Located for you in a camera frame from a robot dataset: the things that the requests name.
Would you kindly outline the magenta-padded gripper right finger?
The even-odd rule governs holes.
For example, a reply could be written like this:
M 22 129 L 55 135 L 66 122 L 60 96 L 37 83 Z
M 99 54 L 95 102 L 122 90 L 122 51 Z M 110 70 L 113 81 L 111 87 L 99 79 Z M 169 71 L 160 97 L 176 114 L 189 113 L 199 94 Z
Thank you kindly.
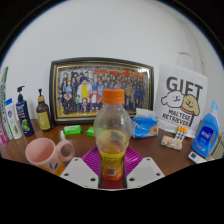
M 142 157 L 131 147 L 124 156 L 124 187 L 140 188 L 164 177 L 163 172 L 151 157 Z

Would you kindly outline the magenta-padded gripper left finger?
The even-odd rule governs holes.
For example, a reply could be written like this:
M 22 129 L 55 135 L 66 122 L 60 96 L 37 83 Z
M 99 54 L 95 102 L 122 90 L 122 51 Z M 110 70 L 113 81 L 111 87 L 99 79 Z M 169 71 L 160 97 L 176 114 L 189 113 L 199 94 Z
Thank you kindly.
M 97 189 L 100 168 L 100 154 L 94 147 L 82 158 L 74 157 L 60 177 L 84 188 Z

